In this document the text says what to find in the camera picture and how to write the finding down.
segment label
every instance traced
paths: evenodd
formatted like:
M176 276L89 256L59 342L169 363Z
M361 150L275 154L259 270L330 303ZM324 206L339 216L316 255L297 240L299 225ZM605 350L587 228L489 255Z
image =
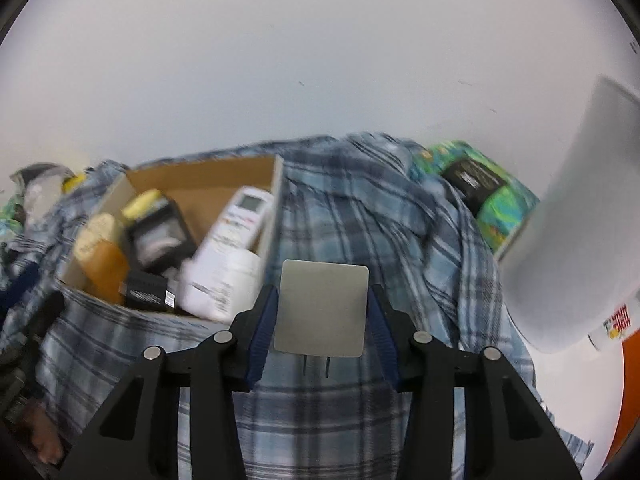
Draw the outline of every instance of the label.
M473 216L484 202L507 182L484 164L471 158L461 158L442 172L442 177L462 193L462 200Z
M619 345L640 327L640 301L632 297L619 306L603 324L589 333L591 343L598 349Z
M166 294L164 295L164 304L168 307L174 308L175 307L175 294L167 291Z
M207 294L212 299L214 307L223 315L229 314L231 307L231 293L233 292L233 287L229 283L220 282L213 285L212 288L209 288L199 283L192 282L191 286L197 288L200 292Z
M631 319L629 319L629 310L626 304L617 309L613 316L604 322L604 329L607 331L609 339L623 339L629 327L631 327Z
M129 294L132 298L135 298L136 300L144 301L145 303L155 303L155 304L162 303L160 301L160 298L158 298L155 294L151 294L149 292L140 292L138 290L131 290Z

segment white remote control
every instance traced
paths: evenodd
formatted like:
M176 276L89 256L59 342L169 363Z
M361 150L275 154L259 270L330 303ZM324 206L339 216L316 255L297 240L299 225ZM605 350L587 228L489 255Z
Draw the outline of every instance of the white remote control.
M252 306L255 298L243 297L240 301L236 289L253 289L248 286L247 280L252 272L255 273L256 260L259 262L260 258L249 253L242 257L243 260L241 253L248 253L247 250L254 244L272 206L273 195L267 191L242 187L235 193L193 255L192 261L183 267L181 279L184 292L180 306L184 310L194 316L230 324L239 309ZM242 279L238 278L242 273L239 274L239 269L234 267L241 260L248 266L244 270L248 274ZM227 283L228 279L239 281Z
M234 249L249 249L271 211L273 195L257 187L241 187L207 233L193 261L207 251L210 243Z

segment colorful bag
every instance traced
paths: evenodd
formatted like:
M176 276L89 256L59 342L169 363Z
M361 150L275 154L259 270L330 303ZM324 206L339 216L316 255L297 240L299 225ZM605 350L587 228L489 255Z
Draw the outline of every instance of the colorful bag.
M540 202L527 187L462 140L441 142L415 155L418 171L438 174L463 195L495 253Z

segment blue plaid fabric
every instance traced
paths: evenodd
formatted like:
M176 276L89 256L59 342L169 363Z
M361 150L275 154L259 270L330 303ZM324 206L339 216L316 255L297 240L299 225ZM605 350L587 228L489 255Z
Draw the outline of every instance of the blue plaid fabric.
M497 346L534 389L532 361L508 319L497 267L474 218L453 188L437 176L409 178L422 147L388 136L317 137L201 153L168 162L279 154L285 159L282 206L267 282L279 284L288 258L369 267L395 308L446 344L478 352ZM61 285L74 235L108 185L124 168L101 165L58 203L35 229L9 248L18 259L7 280L28 260L44 279L9 314L7 345L45 294ZM38 380L47 409L73 441L119 377L147 346L168 352L191 348L222 326L196 319L161 320L129 312L62 286L68 307L49 332ZM264 375L250 394L235 394L236 421L252 479L391 479L398 467L410 397L383 381L369 337L359 359L309 358L270 351ZM452 477L462 478L463 394L456 393ZM188 390L179 420L180 477L190 478ZM592 445L559 430L578 466Z

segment white bottle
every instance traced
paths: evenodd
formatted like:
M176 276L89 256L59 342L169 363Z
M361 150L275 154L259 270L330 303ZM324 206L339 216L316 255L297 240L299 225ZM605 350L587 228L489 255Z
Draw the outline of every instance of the white bottle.
M640 328L640 300L634 296L622 304L596 330L589 332L591 343L600 351L619 345Z
M500 261L527 341L568 348L638 290L638 219L640 99L601 78L555 182Z
M180 270L180 307L202 319L231 325L236 314L254 306L260 285L260 256L247 249L230 248L206 276L194 273L194 262L185 260Z

